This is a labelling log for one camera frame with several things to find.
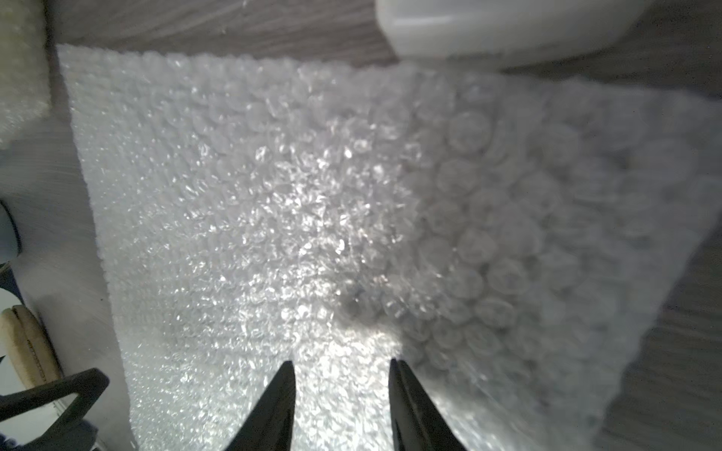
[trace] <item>plastic sheet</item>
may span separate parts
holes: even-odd
[[[416,369],[475,450],[591,443],[722,206],[719,104],[402,64],[60,49],[144,450],[391,448]]]

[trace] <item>black plastic part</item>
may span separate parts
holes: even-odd
[[[226,451],[289,451],[296,406],[296,375],[284,362]]]
[[[85,441],[87,440],[86,432],[91,431],[91,429],[88,429],[89,424],[83,422],[83,417],[100,395],[103,394],[108,383],[110,383],[110,380],[107,376],[99,369],[92,368],[24,392],[2,396],[0,397],[0,421],[5,421],[8,418],[75,393],[77,397],[55,423],[43,435],[20,447],[20,449],[51,449],[53,444],[55,444],[56,448],[59,448],[62,442],[65,443],[68,439],[73,439],[77,434],[81,434],[82,437],[79,438]]]
[[[403,360],[391,360],[388,399],[396,451],[466,451]]]

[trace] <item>bubble wrap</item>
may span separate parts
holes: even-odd
[[[0,1],[0,149],[50,108],[41,0]]]
[[[722,206],[718,104],[402,64],[61,47],[143,450],[391,449],[405,358],[470,450],[582,450]]]

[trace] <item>white bottle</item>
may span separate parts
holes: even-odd
[[[605,48],[652,1],[376,0],[376,19],[401,58],[469,57],[494,70]]]

